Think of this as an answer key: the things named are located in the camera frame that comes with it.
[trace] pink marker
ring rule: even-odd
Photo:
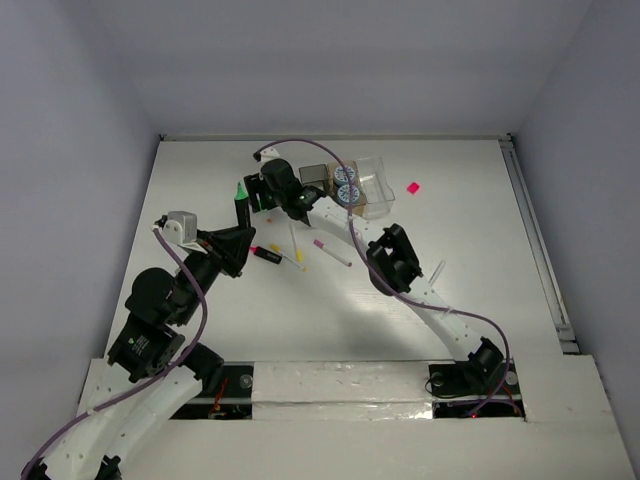
[[[329,247],[327,247],[324,243],[322,243],[320,240],[318,240],[317,238],[313,241],[313,244],[318,247],[320,250],[322,250],[323,252],[325,252],[327,255],[335,258],[336,260],[338,260],[341,264],[343,264],[345,267],[350,267],[351,265],[353,265],[350,261],[345,260],[344,258],[342,258],[340,255],[338,255],[336,252],[334,252],[333,250],[331,250]]]

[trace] black bracket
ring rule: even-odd
[[[369,243],[367,260],[373,269],[396,292],[411,291],[409,285],[416,277],[422,276],[420,262],[411,246],[404,229],[394,223],[384,229],[384,234],[376,241]],[[391,295],[373,275],[369,274],[374,287],[384,295]]]

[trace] cable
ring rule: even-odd
[[[342,160],[340,160],[340,158],[335,153],[333,153],[329,148],[325,147],[321,143],[318,143],[318,142],[315,142],[313,140],[309,140],[309,139],[306,139],[306,138],[293,137],[293,138],[283,138],[281,140],[275,140],[273,142],[267,143],[266,145],[264,145],[263,147],[258,149],[256,154],[259,155],[262,150],[274,147],[275,145],[280,145],[281,143],[290,143],[290,142],[301,142],[301,143],[306,143],[306,144],[318,147],[319,149],[325,151],[336,162],[338,162],[338,165],[340,165],[345,172],[347,171],[347,168],[346,168],[346,165],[344,164],[344,162]],[[465,312],[463,310],[455,310],[455,309],[450,310],[448,308],[434,307],[432,305],[425,305],[423,303],[414,302],[410,298],[407,298],[407,297],[403,296],[401,293],[396,292],[393,288],[391,288],[391,286],[389,286],[387,284],[387,282],[378,274],[378,272],[376,272],[375,269],[369,264],[369,262],[367,261],[367,257],[366,257],[365,252],[363,252],[362,248],[360,247],[360,244],[358,242],[358,238],[356,236],[355,228],[353,226],[353,198],[354,198],[353,180],[351,179],[351,177],[349,175],[346,175],[346,178],[347,178],[347,184],[349,185],[349,204],[347,206],[347,221],[349,223],[349,232],[351,233],[351,238],[353,240],[353,245],[354,245],[356,251],[358,252],[358,256],[360,257],[362,262],[365,264],[365,266],[369,270],[369,273],[380,283],[380,285],[382,285],[391,295],[393,295],[398,300],[400,300],[401,302],[403,302],[403,303],[405,303],[407,305],[411,305],[413,307],[418,307],[418,308],[424,308],[426,310],[432,310],[432,311],[435,311],[435,312],[447,312],[447,313],[452,313],[454,315],[461,315],[461,316],[464,316],[464,317],[475,318],[475,319],[480,320],[482,322],[488,323],[489,325],[491,325],[498,332],[498,334],[502,338],[502,341],[504,343],[504,353],[505,353],[505,359],[506,359],[506,367],[505,367],[505,370],[504,370],[504,374],[502,375],[502,378],[498,382],[498,384],[497,384],[496,388],[493,390],[493,392],[491,392],[490,395],[487,395],[487,397],[484,400],[479,401],[478,404],[474,408],[472,408],[471,410],[469,410],[467,412],[468,416],[475,415],[478,412],[478,410],[480,410],[487,403],[489,403],[491,401],[491,399],[493,398],[493,396],[496,395],[500,391],[500,389],[502,388],[502,385],[504,385],[504,383],[505,383],[505,381],[507,379],[507,374],[509,373],[509,363],[511,362],[511,358],[510,358],[511,351],[509,349],[509,341],[507,340],[506,335],[504,334],[504,332],[502,331],[502,329],[500,328],[500,326],[497,323],[495,323],[493,320],[490,320],[487,317],[483,317],[482,315],[478,315],[478,314],[472,313],[472,312]]]
[[[184,362],[184,360],[189,356],[191,351],[196,347],[196,345],[200,341],[200,337],[202,336],[202,332],[204,332],[204,328],[207,325],[207,316],[209,315],[209,309],[207,307],[207,300],[205,298],[204,292],[202,291],[202,288],[200,288],[200,285],[196,281],[195,277],[193,276],[193,274],[191,273],[189,268],[184,264],[184,262],[180,259],[180,257],[173,251],[173,249],[169,246],[169,244],[167,244],[165,239],[162,238],[162,235],[158,231],[158,227],[154,226],[153,234],[155,235],[155,237],[158,240],[158,242],[160,242],[160,245],[162,246],[162,248],[169,254],[169,256],[173,259],[173,261],[178,264],[178,266],[182,270],[182,273],[184,273],[184,275],[187,277],[187,280],[189,280],[189,283],[191,284],[191,286],[195,290],[196,295],[198,296],[198,299],[200,300],[200,305],[202,306],[202,320],[200,321],[200,326],[198,327],[198,331],[196,332],[195,336],[193,337],[193,340],[191,341],[191,343],[187,346],[187,348],[185,348],[182,351],[182,353],[180,354],[180,356],[178,356],[178,358],[176,359],[175,362],[170,363],[169,365],[167,365],[167,367],[164,370],[162,370],[160,373],[157,373],[155,376],[151,377],[146,382],[141,383],[140,385],[136,385],[131,390],[128,390],[128,391],[126,391],[126,392],[124,392],[124,393],[122,393],[120,395],[117,395],[117,396],[113,397],[110,400],[107,400],[104,403],[101,403],[100,405],[97,405],[97,406],[93,407],[92,413],[93,412],[101,412],[102,410],[105,410],[105,409],[115,405],[116,403],[120,403],[123,400],[126,400],[127,398],[130,398],[130,397],[134,396],[135,394],[141,392],[145,388],[150,387],[151,385],[153,385],[157,381],[159,381],[162,378],[166,377],[169,374],[169,372],[171,372],[174,368],[176,368],[177,366],[182,364]],[[38,449],[38,451],[33,455],[31,460],[29,460],[29,462],[27,463],[25,468],[22,470],[22,473],[20,475],[20,480],[27,480],[27,477],[29,476],[29,473],[31,472],[31,469],[38,463],[38,460],[40,459],[40,457],[44,455],[44,453],[49,449],[49,447],[51,447],[51,445],[53,445],[57,440],[59,440],[65,433],[67,433],[69,430],[71,430],[77,424],[79,424],[83,420],[89,418],[90,415],[91,414],[89,413],[89,411],[84,412],[84,413],[78,415],[77,417],[75,417],[73,420],[71,420],[69,423],[67,423],[63,427],[61,427],[57,432],[55,432],[49,438],[49,440],[47,440]]]
[[[456,405],[473,405],[474,403],[477,403],[477,401],[476,400],[464,400],[462,402],[455,402]],[[513,408],[515,410],[515,412],[518,414],[518,416],[524,418],[524,415],[522,414],[522,410],[520,410],[520,407],[518,407],[518,405],[516,405],[515,402],[511,402],[510,400],[503,400],[501,398],[491,398],[486,403],[504,403],[505,405],[509,405],[511,408]]]

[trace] tape roll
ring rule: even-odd
[[[347,167],[347,173],[349,175],[349,178],[351,178],[352,182],[355,182],[356,180],[356,171],[351,168],[349,165],[346,166]],[[347,175],[345,175],[344,170],[342,169],[342,167],[338,167],[334,170],[333,172],[333,183],[335,183],[337,186],[341,187],[342,185],[346,185],[347,184]]]
[[[360,201],[360,190],[355,185],[353,188],[353,204],[356,205]],[[338,189],[337,199],[338,203],[343,207],[349,205],[349,185],[343,185]]]

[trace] black base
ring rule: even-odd
[[[253,364],[225,365],[221,381],[210,393],[183,405],[171,418],[175,420],[249,420],[252,415]]]
[[[493,381],[488,385],[487,390],[478,392],[475,387],[471,386],[466,380],[464,373],[459,365],[455,363],[442,363],[429,365],[429,380],[425,388],[434,397],[448,400],[457,397],[466,397],[471,395],[487,395],[497,385],[504,374],[506,363],[498,367],[497,372],[493,376]],[[509,370],[516,373],[516,367],[511,362]],[[512,395],[520,395],[520,384],[516,382],[514,385],[507,384]]]
[[[524,412],[524,405],[521,400],[514,402],[521,412]],[[458,405],[455,401],[441,401],[433,404],[433,418],[469,418],[467,412],[473,405]],[[520,417],[512,405],[506,403],[487,403],[473,418],[499,418],[499,417]]]

